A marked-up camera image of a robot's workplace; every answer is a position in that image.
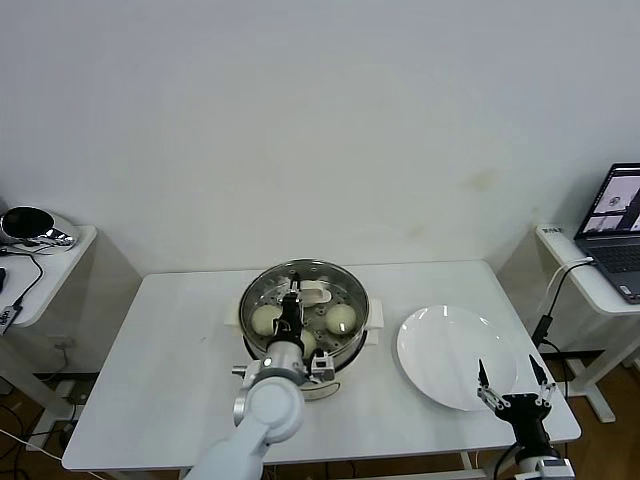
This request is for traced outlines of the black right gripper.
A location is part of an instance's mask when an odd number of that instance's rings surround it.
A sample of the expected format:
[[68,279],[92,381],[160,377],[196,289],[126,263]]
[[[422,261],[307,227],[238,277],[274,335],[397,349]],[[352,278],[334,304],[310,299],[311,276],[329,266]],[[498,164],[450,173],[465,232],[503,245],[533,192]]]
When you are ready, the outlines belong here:
[[550,400],[557,385],[549,381],[544,368],[532,355],[529,356],[529,361],[539,392],[509,394],[502,398],[490,387],[484,364],[481,359],[478,360],[477,396],[493,412],[500,411],[500,419],[512,427],[516,445],[520,448],[517,459],[554,455],[543,420],[551,411]]

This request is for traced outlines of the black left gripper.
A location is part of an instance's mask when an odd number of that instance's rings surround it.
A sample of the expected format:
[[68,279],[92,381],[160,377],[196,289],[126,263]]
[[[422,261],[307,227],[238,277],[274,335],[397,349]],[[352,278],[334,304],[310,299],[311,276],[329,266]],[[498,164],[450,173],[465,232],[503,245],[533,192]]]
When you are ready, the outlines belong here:
[[[298,295],[300,292],[301,277],[295,271],[290,271],[289,292]],[[277,341],[290,342],[297,346],[303,346],[301,340],[303,331],[303,307],[298,298],[284,298],[282,300],[282,312],[273,320],[274,335],[272,343]]]

